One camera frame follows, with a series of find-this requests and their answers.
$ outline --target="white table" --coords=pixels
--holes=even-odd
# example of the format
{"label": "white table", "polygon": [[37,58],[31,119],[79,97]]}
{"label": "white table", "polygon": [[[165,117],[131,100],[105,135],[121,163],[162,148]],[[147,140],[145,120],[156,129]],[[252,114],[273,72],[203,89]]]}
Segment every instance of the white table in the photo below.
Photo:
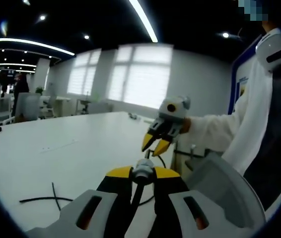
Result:
{"label": "white table", "polygon": [[[27,231],[46,227],[59,218],[53,200],[20,204],[19,200],[53,196],[75,199],[96,189],[113,168],[135,165],[144,158],[142,140],[149,124],[127,113],[82,115],[3,126],[0,132],[0,201]],[[167,167],[173,146],[162,155]],[[152,161],[162,166],[157,158]],[[152,196],[152,185],[141,201]],[[63,207],[68,202],[60,201]],[[125,237],[143,238],[155,218],[154,201],[138,208]]]}

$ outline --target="chair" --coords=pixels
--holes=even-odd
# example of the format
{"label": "chair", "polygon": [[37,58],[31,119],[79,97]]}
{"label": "chair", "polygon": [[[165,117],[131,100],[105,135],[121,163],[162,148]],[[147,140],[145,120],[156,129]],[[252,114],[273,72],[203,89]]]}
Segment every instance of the chair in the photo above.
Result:
{"label": "chair", "polygon": [[56,95],[50,96],[49,100],[47,102],[43,102],[44,106],[41,109],[41,113],[43,115],[43,118],[54,118],[55,112],[53,110],[53,106],[57,100]]}
{"label": "chair", "polygon": [[0,124],[11,117],[11,96],[0,98]]}
{"label": "chair", "polygon": [[6,119],[2,122],[6,125],[15,120],[15,118],[23,117],[26,121],[37,120],[40,112],[40,94],[39,93],[20,93],[18,95],[16,113],[14,117]]}

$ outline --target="window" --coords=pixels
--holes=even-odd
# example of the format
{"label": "window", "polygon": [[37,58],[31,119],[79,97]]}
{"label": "window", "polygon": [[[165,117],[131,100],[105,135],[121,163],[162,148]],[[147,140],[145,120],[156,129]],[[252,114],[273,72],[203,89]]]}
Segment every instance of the window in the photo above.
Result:
{"label": "window", "polygon": [[91,95],[96,65],[101,50],[85,52],[76,56],[70,73],[68,93]]}
{"label": "window", "polygon": [[119,47],[108,98],[158,109],[166,97],[171,59],[171,46]]}

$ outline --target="white sleeve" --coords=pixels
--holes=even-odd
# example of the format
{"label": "white sleeve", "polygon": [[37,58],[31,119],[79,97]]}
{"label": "white sleeve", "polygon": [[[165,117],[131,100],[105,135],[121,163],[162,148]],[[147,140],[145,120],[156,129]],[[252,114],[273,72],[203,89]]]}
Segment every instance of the white sleeve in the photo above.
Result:
{"label": "white sleeve", "polygon": [[247,103],[248,90],[238,99],[231,115],[190,117],[189,133],[184,134],[187,143],[224,152],[243,121]]}

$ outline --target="person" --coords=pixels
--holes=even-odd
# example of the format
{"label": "person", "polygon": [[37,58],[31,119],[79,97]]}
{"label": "person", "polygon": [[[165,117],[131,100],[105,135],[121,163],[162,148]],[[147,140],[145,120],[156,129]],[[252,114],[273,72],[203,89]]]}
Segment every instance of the person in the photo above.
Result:
{"label": "person", "polygon": [[17,107],[17,100],[18,100],[18,95],[19,93],[29,93],[29,86],[27,83],[27,77],[25,74],[18,74],[16,76],[16,85],[14,89],[14,102],[13,102],[13,107],[12,107],[12,112],[11,115],[15,116],[16,113],[16,107]]}
{"label": "person", "polygon": [[[262,39],[279,31],[271,21],[262,26],[267,33]],[[268,71],[258,51],[234,112],[186,118],[182,133],[188,146],[224,152],[222,157],[252,186],[269,218],[281,203],[281,66]]]}

